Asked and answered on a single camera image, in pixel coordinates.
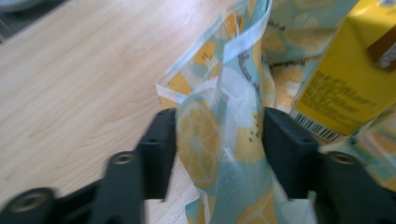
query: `lemon pattern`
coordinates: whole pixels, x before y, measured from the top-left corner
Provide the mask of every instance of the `lemon pattern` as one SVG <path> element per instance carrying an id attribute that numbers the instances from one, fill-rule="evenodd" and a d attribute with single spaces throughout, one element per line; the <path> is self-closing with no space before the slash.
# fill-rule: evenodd
<path id="1" fill-rule="evenodd" d="M 294 4 L 301 9 L 326 7 L 332 0 L 294 0 Z"/>
<path id="2" fill-rule="evenodd" d="M 381 172 L 382 174 L 378 172 L 378 167 L 380 167 L 380 170 L 383 171 Z M 371 177 L 375 180 L 375 182 L 378 183 L 381 187 L 390 189 L 392 191 L 396 190 L 396 176 L 391 174 L 387 174 L 387 176 L 384 176 L 384 170 L 387 170 L 387 167 L 384 167 L 384 164 L 369 164 L 365 168 L 367 172 L 371 175 Z"/>
<path id="3" fill-rule="evenodd" d="M 386 119 L 380 124 L 377 124 L 369 131 L 372 142 L 375 142 L 381 148 L 384 148 L 385 153 L 391 155 L 396 154 L 396 117 Z"/>
<path id="4" fill-rule="evenodd" d="M 253 163 L 262 160 L 262 115 L 252 114 L 253 125 L 251 127 L 239 127 L 236 135 L 235 152 L 233 157 L 236 161 Z"/>
<path id="5" fill-rule="evenodd" d="M 272 68 L 272 76 L 276 85 L 276 108 L 287 113 L 300 88 L 304 70 L 300 64 L 279 65 Z"/>
<path id="6" fill-rule="evenodd" d="M 322 52 L 329 45 L 333 29 L 306 29 L 298 31 L 285 31 L 285 39 L 298 49 Z"/>
<path id="7" fill-rule="evenodd" d="M 276 224 L 278 220 L 274 214 L 274 191 L 268 190 L 257 203 L 248 207 L 236 222 L 237 224 Z"/>
<path id="8" fill-rule="evenodd" d="M 285 46 L 279 39 L 277 31 L 266 32 L 262 38 L 262 49 L 271 50 L 273 52 L 285 52 Z"/>
<path id="9" fill-rule="evenodd" d="M 177 73 L 168 83 L 167 86 L 172 91 L 177 91 L 179 93 L 188 95 L 191 93 L 191 87 L 187 82 L 186 78 L 181 75 L 181 73 Z"/>
<path id="10" fill-rule="evenodd" d="M 162 106 L 178 106 L 177 154 L 201 195 L 186 206 L 189 224 L 296 223 L 300 214 L 292 211 L 299 204 L 289 206 L 274 196 L 279 187 L 272 187 L 262 148 L 262 107 L 275 106 L 282 91 L 279 85 L 275 88 L 269 65 L 319 56 L 331 40 L 331 28 L 355 1 L 241 0 L 157 83 L 169 90 L 160 93 L 158 88 Z M 267 26 L 256 26 L 266 22 L 271 5 Z M 264 37 L 252 43 L 251 37 L 264 29 Z M 238 56 L 224 62 L 225 50 Z M 245 82 L 235 81 L 237 77 Z M 286 83 L 283 93 L 288 99 L 293 94 L 290 83 L 299 77 L 293 75 L 289 82 L 276 77 L 276 82 Z M 201 84 L 212 86 L 205 89 Z M 187 97 L 174 97 L 170 91 Z"/>
<path id="11" fill-rule="evenodd" d="M 219 140 L 219 124 L 205 101 L 186 105 L 177 122 L 178 156 L 198 188 L 209 188 L 217 178 Z"/>
<path id="12" fill-rule="evenodd" d="M 214 59 L 215 50 L 216 44 L 213 41 L 208 40 L 195 54 L 192 61 L 200 65 L 206 65 Z"/>
<path id="13" fill-rule="evenodd" d="M 234 14 L 227 17 L 227 19 L 224 21 L 224 29 L 230 39 L 233 39 L 236 35 L 238 35 L 239 24 Z"/>

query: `plastic bag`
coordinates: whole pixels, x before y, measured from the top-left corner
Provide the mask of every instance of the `plastic bag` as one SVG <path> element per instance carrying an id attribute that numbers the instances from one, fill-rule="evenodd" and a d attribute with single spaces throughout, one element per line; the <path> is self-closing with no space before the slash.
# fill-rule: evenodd
<path id="1" fill-rule="evenodd" d="M 396 191 L 396 105 L 356 131 L 340 150 L 359 159 L 379 185 Z"/>
<path id="2" fill-rule="evenodd" d="M 163 108 L 178 107 L 177 154 L 200 193 L 189 223 L 316 223 L 308 200 L 286 198 L 263 151 L 263 107 L 277 95 L 262 54 L 272 4 L 230 7 L 157 81 Z"/>
<path id="3" fill-rule="evenodd" d="M 274 0 L 262 50 L 276 84 L 276 108 L 287 113 L 345 15 L 357 0 Z"/>

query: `lemon print bag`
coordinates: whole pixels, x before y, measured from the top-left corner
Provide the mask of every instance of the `lemon print bag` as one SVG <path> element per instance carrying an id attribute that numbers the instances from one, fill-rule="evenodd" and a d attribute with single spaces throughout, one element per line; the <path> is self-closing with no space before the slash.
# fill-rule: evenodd
<path id="1" fill-rule="evenodd" d="M 318 56 L 355 3 L 243 0 L 159 78 L 162 107 L 177 107 L 177 154 L 200 193 L 186 206 L 189 223 L 316 223 L 308 200 L 286 198 L 263 153 L 263 108 L 277 97 L 268 64 Z"/>
<path id="2" fill-rule="evenodd" d="M 277 223 L 262 108 L 275 87 L 262 66 L 271 0 L 241 1 L 157 81 L 162 107 L 177 106 L 177 154 L 200 193 L 189 223 Z"/>

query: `yellow box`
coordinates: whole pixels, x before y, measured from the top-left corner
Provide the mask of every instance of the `yellow box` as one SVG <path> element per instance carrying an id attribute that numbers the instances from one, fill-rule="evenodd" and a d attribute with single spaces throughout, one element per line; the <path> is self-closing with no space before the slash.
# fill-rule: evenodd
<path id="1" fill-rule="evenodd" d="M 346 16 L 291 115 L 331 142 L 396 102 L 396 6 L 360 0 Z"/>

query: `barcode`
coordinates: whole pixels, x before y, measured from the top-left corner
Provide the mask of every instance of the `barcode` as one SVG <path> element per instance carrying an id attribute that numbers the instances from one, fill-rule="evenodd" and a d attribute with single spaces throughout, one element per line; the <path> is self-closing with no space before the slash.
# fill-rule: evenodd
<path id="1" fill-rule="evenodd" d="M 314 122 L 312 119 L 309 119 L 308 117 L 300 113 L 297 113 L 294 120 L 301 126 L 306 128 L 309 132 L 313 133 L 314 135 L 328 143 L 334 141 L 341 136 L 340 134 L 335 133 L 333 130 L 330 130 L 323 125 Z"/>

